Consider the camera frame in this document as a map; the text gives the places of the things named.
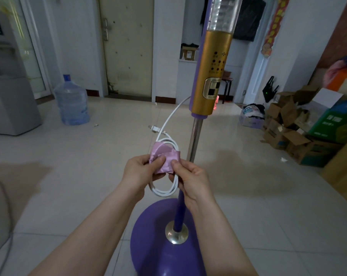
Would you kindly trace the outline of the pile of brown cardboard boxes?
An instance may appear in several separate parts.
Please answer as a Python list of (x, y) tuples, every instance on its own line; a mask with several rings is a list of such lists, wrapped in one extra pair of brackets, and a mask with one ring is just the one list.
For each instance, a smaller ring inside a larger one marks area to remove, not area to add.
[(296, 92), (277, 93), (276, 102), (266, 111), (263, 139), (272, 148), (285, 150), (302, 166), (324, 167), (342, 148), (322, 133), (311, 132), (325, 110), (312, 102), (320, 90), (306, 85)]

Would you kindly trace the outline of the purple and gold standing fan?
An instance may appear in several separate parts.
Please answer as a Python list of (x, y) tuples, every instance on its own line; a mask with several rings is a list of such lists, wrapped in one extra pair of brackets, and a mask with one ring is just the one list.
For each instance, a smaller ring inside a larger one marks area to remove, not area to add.
[[(242, 0), (208, 0), (189, 109), (194, 117), (187, 159), (194, 162), (203, 120), (213, 113)], [(130, 253), (138, 276), (204, 276), (184, 195), (150, 205), (137, 219)]]

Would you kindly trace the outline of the black router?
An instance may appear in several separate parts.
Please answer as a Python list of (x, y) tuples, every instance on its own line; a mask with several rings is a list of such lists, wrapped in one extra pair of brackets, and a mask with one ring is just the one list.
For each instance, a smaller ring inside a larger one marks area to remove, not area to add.
[(262, 90), (265, 103), (270, 102), (276, 95), (279, 85), (273, 87), (275, 76), (271, 76)]

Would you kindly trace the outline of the person's left forearm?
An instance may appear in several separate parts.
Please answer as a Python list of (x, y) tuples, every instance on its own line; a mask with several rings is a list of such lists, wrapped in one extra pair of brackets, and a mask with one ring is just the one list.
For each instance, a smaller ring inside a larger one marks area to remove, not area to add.
[(144, 189), (120, 183), (28, 276), (104, 276)]

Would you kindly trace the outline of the person's right forearm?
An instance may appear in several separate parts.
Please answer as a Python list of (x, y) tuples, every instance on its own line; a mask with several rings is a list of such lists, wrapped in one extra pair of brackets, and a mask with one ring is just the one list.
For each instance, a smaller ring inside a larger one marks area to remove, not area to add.
[(207, 276), (259, 276), (212, 196), (185, 197), (193, 216)]

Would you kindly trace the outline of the glass sliding door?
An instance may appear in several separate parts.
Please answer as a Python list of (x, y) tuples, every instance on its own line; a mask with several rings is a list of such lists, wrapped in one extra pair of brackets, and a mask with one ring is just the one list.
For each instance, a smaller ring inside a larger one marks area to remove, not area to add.
[(8, 0), (10, 23), (34, 98), (51, 95), (45, 59), (29, 0)]

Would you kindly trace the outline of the white box with clutter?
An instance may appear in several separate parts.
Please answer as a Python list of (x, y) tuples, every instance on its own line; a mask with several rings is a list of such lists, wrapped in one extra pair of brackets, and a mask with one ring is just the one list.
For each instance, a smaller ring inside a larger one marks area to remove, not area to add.
[(265, 120), (265, 107), (262, 104), (249, 104), (243, 106), (241, 110), (239, 123), (242, 126), (262, 129)]

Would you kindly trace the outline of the red stool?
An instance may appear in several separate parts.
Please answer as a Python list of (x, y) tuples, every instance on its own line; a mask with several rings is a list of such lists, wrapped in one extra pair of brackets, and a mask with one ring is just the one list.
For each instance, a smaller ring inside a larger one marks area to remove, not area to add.
[(225, 102), (231, 102), (233, 98), (230, 96), (231, 86), (233, 79), (231, 78), (231, 72), (230, 71), (223, 71), (222, 81), (225, 82), (225, 90), (224, 94), (222, 96), (222, 104)]

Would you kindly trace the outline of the green cardboard box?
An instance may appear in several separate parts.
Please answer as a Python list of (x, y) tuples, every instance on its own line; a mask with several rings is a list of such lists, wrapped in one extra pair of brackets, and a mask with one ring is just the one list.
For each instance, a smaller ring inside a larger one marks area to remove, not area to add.
[(310, 102), (307, 134), (337, 144), (347, 143), (347, 96), (342, 96), (331, 108)]

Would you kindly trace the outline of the person's left hand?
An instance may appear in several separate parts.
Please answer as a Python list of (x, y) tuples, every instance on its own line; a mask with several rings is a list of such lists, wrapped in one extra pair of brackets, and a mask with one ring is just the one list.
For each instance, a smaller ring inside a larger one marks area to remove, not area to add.
[(137, 200), (141, 200), (145, 193), (145, 187), (158, 179), (165, 177), (165, 173), (154, 174), (156, 169), (145, 167), (149, 162), (150, 155), (135, 156), (128, 160), (125, 165), (121, 185), (129, 190)]

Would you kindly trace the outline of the pink cloth pouch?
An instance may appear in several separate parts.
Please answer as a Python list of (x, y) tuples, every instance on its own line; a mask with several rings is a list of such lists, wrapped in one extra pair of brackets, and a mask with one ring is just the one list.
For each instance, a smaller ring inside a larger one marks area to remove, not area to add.
[(161, 173), (169, 173), (174, 174), (174, 170), (172, 168), (171, 162), (172, 160), (179, 161), (180, 160), (180, 151), (173, 148), (171, 144), (165, 144), (163, 142), (155, 142), (149, 158), (149, 163), (156, 160), (156, 158), (164, 156), (165, 157), (165, 163), (162, 165), (161, 168), (156, 169), (154, 174), (161, 174)]

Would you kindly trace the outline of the black hanging jacket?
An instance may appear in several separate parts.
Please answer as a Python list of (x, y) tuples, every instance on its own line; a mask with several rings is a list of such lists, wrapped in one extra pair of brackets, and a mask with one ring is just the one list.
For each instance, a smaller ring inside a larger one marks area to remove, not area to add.
[(264, 0), (242, 0), (233, 39), (254, 42), (265, 7)]

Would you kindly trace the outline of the grey water dispenser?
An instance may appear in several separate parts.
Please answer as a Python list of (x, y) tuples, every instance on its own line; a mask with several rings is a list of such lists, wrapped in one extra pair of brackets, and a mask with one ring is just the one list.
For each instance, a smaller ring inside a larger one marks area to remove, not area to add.
[(41, 124), (10, 21), (0, 11), (0, 135), (18, 136)]

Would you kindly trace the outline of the beige door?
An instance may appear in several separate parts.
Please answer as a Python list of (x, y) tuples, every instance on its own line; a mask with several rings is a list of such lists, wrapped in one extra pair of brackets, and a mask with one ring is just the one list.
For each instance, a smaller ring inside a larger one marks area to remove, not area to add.
[(99, 0), (99, 9), (108, 20), (103, 46), (110, 90), (151, 99), (154, 0)]

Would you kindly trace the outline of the blue water jug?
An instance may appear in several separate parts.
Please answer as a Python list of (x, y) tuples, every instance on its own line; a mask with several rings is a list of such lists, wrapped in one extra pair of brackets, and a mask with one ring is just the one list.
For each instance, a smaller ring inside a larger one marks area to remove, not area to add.
[(83, 125), (90, 121), (87, 91), (74, 83), (69, 74), (54, 89), (54, 97), (64, 125)]

